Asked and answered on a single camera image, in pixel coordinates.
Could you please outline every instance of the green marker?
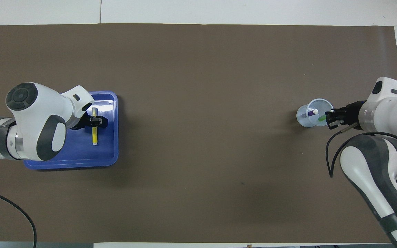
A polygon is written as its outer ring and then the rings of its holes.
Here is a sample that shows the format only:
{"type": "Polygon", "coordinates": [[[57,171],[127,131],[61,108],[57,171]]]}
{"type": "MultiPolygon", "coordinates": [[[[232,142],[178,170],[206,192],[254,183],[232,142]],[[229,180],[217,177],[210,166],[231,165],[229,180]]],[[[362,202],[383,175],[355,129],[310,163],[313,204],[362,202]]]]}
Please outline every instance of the green marker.
{"type": "Polygon", "coordinates": [[[326,115],[323,115],[323,116],[318,118],[318,121],[324,121],[325,119],[326,119],[326,115]]]}

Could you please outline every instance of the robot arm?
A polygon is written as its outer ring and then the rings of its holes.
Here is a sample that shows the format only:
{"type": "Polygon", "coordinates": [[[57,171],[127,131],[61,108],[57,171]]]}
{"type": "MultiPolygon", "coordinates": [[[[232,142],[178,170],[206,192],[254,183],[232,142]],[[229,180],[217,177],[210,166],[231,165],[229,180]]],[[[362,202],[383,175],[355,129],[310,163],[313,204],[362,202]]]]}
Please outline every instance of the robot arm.
{"type": "Polygon", "coordinates": [[[93,103],[82,86],[59,94],[38,83],[17,85],[6,97],[14,118],[0,117],[0,159],[52,159],[65,142],[66,129],[76,126],[93,103]]]}
{"type": "MultiPolygon", "coordinates": [[[[326,112],[330,129],[354,124],[366,132],[385,132],[397,136],[397,81],[381,77],[367,101],[326,112]]],[[[397,139],[387,136],[358,135],[340,156],[347,179],[397,246],[397,139]]]]}

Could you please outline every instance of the round black joint cap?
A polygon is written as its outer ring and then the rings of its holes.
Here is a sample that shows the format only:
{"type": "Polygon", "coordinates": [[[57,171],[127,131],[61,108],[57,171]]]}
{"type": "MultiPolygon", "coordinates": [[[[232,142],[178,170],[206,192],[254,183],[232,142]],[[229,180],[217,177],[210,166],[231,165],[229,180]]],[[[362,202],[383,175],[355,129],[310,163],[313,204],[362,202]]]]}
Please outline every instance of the round black joint cap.
{"type": "Polygon", "coordinates": [[[38,89],[33,83],[21,83],[7,94],[7,107],[14,111],[25,110],[38,97],[38,89]]]}

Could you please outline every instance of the white floor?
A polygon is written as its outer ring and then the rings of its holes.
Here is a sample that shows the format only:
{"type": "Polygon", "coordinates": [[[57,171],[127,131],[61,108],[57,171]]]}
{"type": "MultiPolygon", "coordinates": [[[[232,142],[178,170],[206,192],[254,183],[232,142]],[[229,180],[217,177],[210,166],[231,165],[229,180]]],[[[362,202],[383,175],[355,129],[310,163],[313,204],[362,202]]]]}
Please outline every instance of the white floor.
{"type": "Polygon", "coordinates": [[[390,25],[397,42],[397,0],[0,0],[0,25],[77,23],[390,25]]]}

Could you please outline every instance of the clear plastic cup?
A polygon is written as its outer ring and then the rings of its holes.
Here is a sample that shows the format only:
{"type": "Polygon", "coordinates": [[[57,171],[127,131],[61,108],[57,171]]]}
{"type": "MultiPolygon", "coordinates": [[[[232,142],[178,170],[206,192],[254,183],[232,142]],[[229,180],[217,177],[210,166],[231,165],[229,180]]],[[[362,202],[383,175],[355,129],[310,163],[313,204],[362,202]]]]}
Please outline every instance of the clear plastic cup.
{"type": "Polygon", "coordinates": [[[296,112],[296,119],[303,127],[325,126],[324,113],[331,111],[332,104],[326,99],[315,99],[309,104],[301,106],[296,112]]]}

